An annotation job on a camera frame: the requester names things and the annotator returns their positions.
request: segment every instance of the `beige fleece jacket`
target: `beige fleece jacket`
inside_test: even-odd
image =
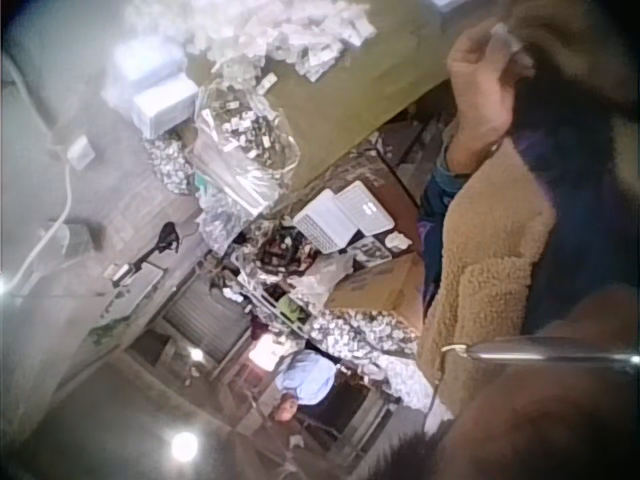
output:
[[[437,376],[440,349],[518,335],[533,265],[555,214],[507,140],[456,195],[444,223],[440,290],[425,319],[418,365]],[[457,414],[491,372],[448,356],[442,402]]]

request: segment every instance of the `white cable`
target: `white cable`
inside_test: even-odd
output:
[[[9,56],[9,54],[4,50],[2,51],[2,59],[5,61],[7,65],[7,69],[9,70],[9,73],[13,78],[13,81],[16,82],[16,86],[18,87],[18,91],[22,95],[22,98],[24,98],[25,102],[27,102],[27,105],[29,105],[29,108],[31,108],[31,111],[38,119],[40,126],[45,131],[45,133],[49,136],[49,140],[51,140],[51,127],[45,121],[44,117],[42,116],[42,112],[38,110],[38,106],[33,101],[33,97],[29,93],[29,89],[27,88],[27,83],[24,81],[24,77],[22,76],[20,69],[18,68],[16,63],[13,61],[13,58],[11,58],[11,56]]]
[[[65,166],[64,181],[65,181],[65,187],[67,190],[67,204],[65,205],[64,210],[60,215],[60,218],[56,220],[56,223],[53,224],[53,226],[49,229],[49,231],[45,233],[44,237],[40,239],[40,242],[38,242],[36,247],[31,251],[27,259],[22,264],[22,267],[20,267],[20,270],[18,270],[18,273],[16,273],[15,277],[13,277],[13,280],[11,280],[11,283],[7,285],[7,287],[4,289],[5,292],[10,292],[11,289],[18,284],[18,282],[24,275],[24,272],[27,270],[27,267],[31,265],[31,262],[33,262],[33,259],[36,258],[36,255],[40,253],[40,250],[44,248],[46,243],[51,239],[51,237],[53,237],[54,233],[56,233],[56,230],[58,229],[58,227],[62,225],[62,222],[66,220],[67,215],[69,215],[69,211],[71,210],[71,164],[70,163],[67,163]]]
[[[49,145],[51,145],[51,140],[52,140],[51,127],[47,124],[44,117],[42,116],[42,113],[40,112],[40,110],[38,110],[36,103],[33,101],[33,98],[29,93],[29,89],[27,88],[27,84],[24,80],[24,77],[22,76],[22,73],[18,69],[13,59],[5,51],[2,52],[2,60],[4,60],[6,66],[9,69],[9,73],[11,74],[11,77],[16,82],[16,86],[18,87],[18,91],[22,95],[22,98],[24,98],[29,108],[31,108],[31,111],[33,112],[35,117],[38,119],[40,126],[47,134],[48,143]],[[47,233],[45,233],[45,235],[40,239],[40,241],[35,246],[35,248],[27,256],[27,259],[24,261],[24,263],[20,267],[20,270],[18,270],[18,273],[16,273],[16,275],[13,277],[13,279],[11,280],[11,283],[9,283],[9,285],[7,285],[6,287],[3,287],[2,284],[0,284],[0,293],[10,292],[18,284],[18,282],[20,282],[20,280],[22,279],[22,276],[24,275],[24,272],[27,270],[27,267],[31,265],[31,262],[33,262],[33,260],[36,258],[36,255],[38,255],[38,253],[40,253],[40,251],[44,248],[47,242],[51,240],[51,237],[53,237],[58,227],[60,227],[60,225],[62,225],[62,223],[67,219],[67,216],[69,215],[69,211],[71,210],[71,199],[72,199],[71,164],[68,163],[68,160],[65,158],[65,155],[60,152],[59,147],[55,146],[54,148],[56,152],[58,152],[58,154],[62,157],[62,159],[67,162],[64,170],[65,188],[67,191],[67,203],[58,220],[56,220],[53,226],[47,231]]]

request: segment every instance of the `wooden table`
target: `wooden table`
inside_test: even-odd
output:
[[[367,0],[375,37],[349,49],[317,82],[273,62],[278,82],[267,94],[283,109],[302,153],[294,188],[316,178],[380,125],[447,78],[446,55],[463,28],[487,15],[453,14],[444,26],[428,0]],[[190,76],[206,78],[202,65]]]

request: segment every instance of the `man in blue shirt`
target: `man in blue shirt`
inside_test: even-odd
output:
[[[333,387],[338,359],[309,348],[294,352],[284,359],[276,377],[276,386],[282,393],[274,410],[277,422],[288,422],[298,411],[298,405],[320,403]]]

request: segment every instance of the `light bulb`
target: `light bulb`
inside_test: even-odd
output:
[[[171,441],[171,453],[179,462],[190,462],[198,453],[198,438],[193,433],[178,433]]]
[[[194,362],[201,362],[204,360],[204,353],[199,348],[191,349],[191,360]]]

